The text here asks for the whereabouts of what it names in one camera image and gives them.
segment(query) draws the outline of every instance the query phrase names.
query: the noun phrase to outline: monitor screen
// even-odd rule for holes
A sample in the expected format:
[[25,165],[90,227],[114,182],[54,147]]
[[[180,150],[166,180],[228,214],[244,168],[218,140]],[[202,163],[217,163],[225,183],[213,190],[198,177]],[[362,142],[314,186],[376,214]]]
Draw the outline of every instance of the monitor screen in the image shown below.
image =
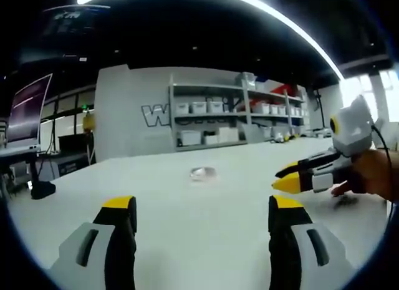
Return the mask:
[[15,94],[8,120],[8,143],[39,138],[41,113],[51,77],[52,74],[40,78]]

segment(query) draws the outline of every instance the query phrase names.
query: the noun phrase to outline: yellow object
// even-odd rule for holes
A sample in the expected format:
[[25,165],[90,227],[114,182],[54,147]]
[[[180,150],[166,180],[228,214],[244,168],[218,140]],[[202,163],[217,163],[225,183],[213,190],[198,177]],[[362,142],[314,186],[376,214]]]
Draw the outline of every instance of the yellow object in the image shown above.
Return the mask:
[[331,121],[334,123],[334,129],[331,129],[331,130],[333,130],[334,134],[338,135],[338,133],[339,133],[339,125],[338,125],[337,119],[335,117],[331,117]]
[[292,193],[293,195],[300,193],[300,181],[298,172],[289,173],[272,184],[274,189]]
[[290,164],[288,164],[287,166],[285,166],[285,167],[283,168],[283,170],[285,170],[286,168],[289,168],[289,167],[294,167],[294,166],[296,166],[296,165],[298,165],[298,161],[291,162]]
[[119,196],[118,198],[112,198],[111,200],[106,201],[102,206],[107,208],[126,209],[131,198],[133,198],[133,196]]
[[304,206],[292,198],[285,198],[280,195],[274,195],[273,197],[276,199],[279,208],[303,208]]
[[94,115],[87,113],[86,116],[83,118],[83,131],[90,132],[94,131],[94,129],[95,129]]

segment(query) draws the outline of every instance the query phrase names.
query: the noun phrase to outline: computer monitor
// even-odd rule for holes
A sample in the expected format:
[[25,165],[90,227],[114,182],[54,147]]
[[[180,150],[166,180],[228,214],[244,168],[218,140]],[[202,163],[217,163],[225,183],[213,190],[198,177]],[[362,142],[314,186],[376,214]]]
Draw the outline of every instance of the computer monitor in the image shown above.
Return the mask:
[[52,74],[18,91],[12,101],[7,128],[7,147],[37,145],[44,99]]

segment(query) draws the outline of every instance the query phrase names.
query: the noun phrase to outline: white table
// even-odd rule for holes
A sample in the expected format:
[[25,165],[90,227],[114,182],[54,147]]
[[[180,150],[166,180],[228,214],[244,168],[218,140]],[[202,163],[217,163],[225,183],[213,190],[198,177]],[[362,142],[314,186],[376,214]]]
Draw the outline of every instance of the white table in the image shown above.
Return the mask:
[[[300,138],[108,160],[55,180],[57,192],[43,200],[13,199],[11,214],[33,257],[49,268],[61,242],[106,200],[135,195],[137,289],[268,289],[267,207],[270,195],[282,194],[270,186],[274,174],[329,146],[330,138]],[[190,170],[202,166],[214,167],[218,179],[191,181]],[[386,219],[382,199],[358,197],[337,210],[329,191],[294,197],[343,242],[355,267],[372,253]]]

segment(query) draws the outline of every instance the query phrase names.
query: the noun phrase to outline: red object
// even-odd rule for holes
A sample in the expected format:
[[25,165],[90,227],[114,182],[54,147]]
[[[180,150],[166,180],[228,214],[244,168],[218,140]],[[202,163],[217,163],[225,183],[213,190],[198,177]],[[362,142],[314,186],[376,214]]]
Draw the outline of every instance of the red object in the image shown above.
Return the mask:
[[[274,94],[284,95],[285,90],[287,91],[287,95],[289,95],[290,97],[295,97],[294,89],[292,89],[291,85],[289,85],[289,84],[283,84],[283,85],[279,86],[278,88],[272,90],[271,92]],[[249,108],[252,109],[252,107],[254,107],[259,102],[270,103],[265,99],[252,99],[249,101]],[[238,111],[245,111],[245,105],[239,106]]]
[[289,84],[283,84],[282,86],[279,86],[278,88],[272,90],[271,92],[275,94],[281,94],[284,95],[284,90],[287,91],[287,95],[290,97],[295,97],[294,90],[292,89],[291,85]]

